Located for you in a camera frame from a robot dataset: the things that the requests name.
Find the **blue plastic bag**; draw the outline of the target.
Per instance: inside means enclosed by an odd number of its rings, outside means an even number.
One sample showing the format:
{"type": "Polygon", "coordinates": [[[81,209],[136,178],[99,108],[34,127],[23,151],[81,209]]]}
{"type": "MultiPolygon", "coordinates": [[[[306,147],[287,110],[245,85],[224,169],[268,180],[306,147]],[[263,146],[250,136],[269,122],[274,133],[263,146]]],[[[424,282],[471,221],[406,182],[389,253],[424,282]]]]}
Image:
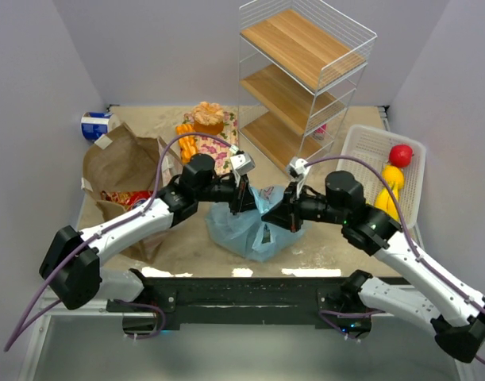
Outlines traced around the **blue plastic bag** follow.
{"type": "Polygon", "coordinates": [[[264,262],[300,240],[305,231],[292,233],[261,220],[283,198],[284,187],[250,188],[256,208],[232,214],[225,203],[214,203],[205,217],[210,238],[248,260],[264,262]]]}

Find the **red snack packet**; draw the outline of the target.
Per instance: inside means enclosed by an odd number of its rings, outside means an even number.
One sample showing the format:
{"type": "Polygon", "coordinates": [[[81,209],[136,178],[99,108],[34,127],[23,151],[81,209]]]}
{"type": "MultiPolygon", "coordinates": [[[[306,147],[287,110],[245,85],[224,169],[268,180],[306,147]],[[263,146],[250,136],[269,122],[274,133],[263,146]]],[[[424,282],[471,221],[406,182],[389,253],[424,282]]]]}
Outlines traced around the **red snack packet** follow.
{"type": "Polygon", "coordinates": [[[151,198],[152,192],[150,190],[125,192],[102,191],[100,195],[103,201],[116,203],[122,206],[125,211],[128,211],[145,203],[149,198],[151,198]]]}

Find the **brown paper grocery bag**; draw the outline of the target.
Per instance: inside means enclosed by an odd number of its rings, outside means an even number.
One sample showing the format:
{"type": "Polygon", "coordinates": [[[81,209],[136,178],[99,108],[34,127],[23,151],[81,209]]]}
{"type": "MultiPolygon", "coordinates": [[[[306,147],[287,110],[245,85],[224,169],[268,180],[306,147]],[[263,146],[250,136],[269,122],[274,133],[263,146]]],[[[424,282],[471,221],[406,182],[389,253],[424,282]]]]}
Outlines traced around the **brown paper grocery bag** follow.
{"type": "Polygon", "coordinates": [[[181,173],[183,163],[173,150],[165,151],[161,137],[139,137],[122,123],[98,138],[83,157],[82,189],[94,201],[103,221],[124,214],[116,203],[103,201],[100,193],[151,191],[156,175],[159,186],[181,173]]]}

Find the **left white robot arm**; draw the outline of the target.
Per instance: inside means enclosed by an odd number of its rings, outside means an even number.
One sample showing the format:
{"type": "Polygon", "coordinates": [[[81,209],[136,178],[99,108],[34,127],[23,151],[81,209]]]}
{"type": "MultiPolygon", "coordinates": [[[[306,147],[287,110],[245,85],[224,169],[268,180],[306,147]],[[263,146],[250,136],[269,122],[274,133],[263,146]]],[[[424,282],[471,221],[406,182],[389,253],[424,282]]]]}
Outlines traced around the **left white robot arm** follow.
{"type": "Polygon", "coordinates": [[[238,152],[230,163],[230,173],[220,176],[211,156],[196,154],[181,174],[138,207],[81,231],[71,226],[60,229],[40,266],[40,275],[69,310],[93,299],[137,300],[146,287],[143,275],[106,269],[106,262],[187,220],[200,202],[223,202],[235,214],[254,210],[248,181],[248,173],[255,167],[251,156],[238,152]]]}

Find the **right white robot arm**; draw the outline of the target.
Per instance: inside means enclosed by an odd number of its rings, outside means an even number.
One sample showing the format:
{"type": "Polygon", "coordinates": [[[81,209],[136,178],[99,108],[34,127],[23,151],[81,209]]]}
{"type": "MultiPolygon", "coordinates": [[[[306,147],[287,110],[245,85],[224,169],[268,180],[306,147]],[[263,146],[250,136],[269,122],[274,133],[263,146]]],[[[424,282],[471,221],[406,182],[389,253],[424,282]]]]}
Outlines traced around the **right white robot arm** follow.
{"type": "Polygon", "coordinates": [[[283,198],[262,217],[292,233],[304,221],[341,226],[353,247],[397,271],[419,291],[407,295],[381,279],[358,271],[349,292],[356,301],[382,310],[431,334],[448,355],[471,363],[485,341],[485,295],[446,271],[410,238],[394,218],[366,203],[363,186],[347,171],[325,179],[325,194],[309,195],[292,182],[283,198]]]}

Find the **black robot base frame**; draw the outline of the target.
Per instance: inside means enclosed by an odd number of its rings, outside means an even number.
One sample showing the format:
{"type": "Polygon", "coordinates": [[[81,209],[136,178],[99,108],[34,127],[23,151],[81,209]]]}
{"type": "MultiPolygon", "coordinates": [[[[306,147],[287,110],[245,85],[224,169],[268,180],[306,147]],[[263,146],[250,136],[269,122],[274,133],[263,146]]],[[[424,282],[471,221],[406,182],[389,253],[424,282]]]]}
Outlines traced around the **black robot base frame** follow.
{"type": "Polygon", "coordinates": [[[357,338],[371,330],[369,308],[353,294],[364,272],[349,277],[151,278],[133,306],[109,301],[124,313],[126,333],[149,333],[153,323],[178,330],[185,324],[337,325],[357,338]]]}

